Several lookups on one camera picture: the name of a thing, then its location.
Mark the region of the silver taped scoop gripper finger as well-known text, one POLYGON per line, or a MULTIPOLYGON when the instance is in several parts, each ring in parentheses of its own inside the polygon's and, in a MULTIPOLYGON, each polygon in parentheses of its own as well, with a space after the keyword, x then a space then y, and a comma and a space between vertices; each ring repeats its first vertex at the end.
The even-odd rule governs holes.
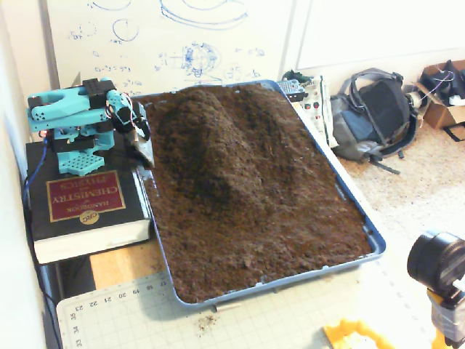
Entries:
POLYGON ((151 139, 145 138, 136 130, 130 131, 125 135, 125 140, 128 143, 129 149, 141 159, 148 167, 154 167, 154 156, 151 139))

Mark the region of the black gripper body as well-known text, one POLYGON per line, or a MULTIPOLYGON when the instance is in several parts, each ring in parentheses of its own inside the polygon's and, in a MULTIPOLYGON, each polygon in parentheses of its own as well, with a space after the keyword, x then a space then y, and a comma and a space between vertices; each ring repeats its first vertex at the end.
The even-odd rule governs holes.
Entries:
POLYGON ((135 119, 138 117, 146 118, 145 109, 143 105, 139 102, 135 102, 133 104, 132 110, 130 110, 130 107, 124 106, 120 108, 117 112, 111 113, 113 126, 115 127, 116 131, 121 134, 127 134, 133 129, 139 129, 134 124, 135 119))

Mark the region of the black slim gripper finger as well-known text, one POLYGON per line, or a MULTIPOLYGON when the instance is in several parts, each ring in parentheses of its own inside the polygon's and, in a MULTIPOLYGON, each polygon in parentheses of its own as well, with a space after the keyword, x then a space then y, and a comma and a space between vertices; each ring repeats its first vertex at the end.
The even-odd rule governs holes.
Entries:
POLYGON ((138 117, 135 119, 134 124, 142 130, 143 139, 148 141, 150 139, 150 126, 145 117, 138 117))

